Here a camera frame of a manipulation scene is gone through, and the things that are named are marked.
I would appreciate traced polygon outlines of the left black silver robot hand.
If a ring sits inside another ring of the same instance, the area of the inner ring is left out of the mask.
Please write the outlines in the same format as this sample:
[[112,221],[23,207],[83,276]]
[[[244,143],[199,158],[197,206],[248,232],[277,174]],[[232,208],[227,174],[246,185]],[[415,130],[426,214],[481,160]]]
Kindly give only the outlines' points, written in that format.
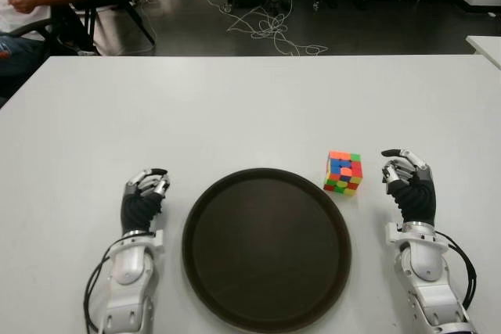
[[149,231],[170,184],[168,171],[161,168],[142,170],[126,182],[121,202],[123,235]]

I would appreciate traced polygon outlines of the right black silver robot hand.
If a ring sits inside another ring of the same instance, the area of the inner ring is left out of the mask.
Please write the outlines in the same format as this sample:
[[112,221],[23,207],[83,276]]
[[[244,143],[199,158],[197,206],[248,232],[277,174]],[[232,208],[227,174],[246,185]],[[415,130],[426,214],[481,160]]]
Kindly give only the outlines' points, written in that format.
[[434,226],[436,194],[431,167],[408,149],[387,149],[382,168],[383,183],[401,211],[404,222]]

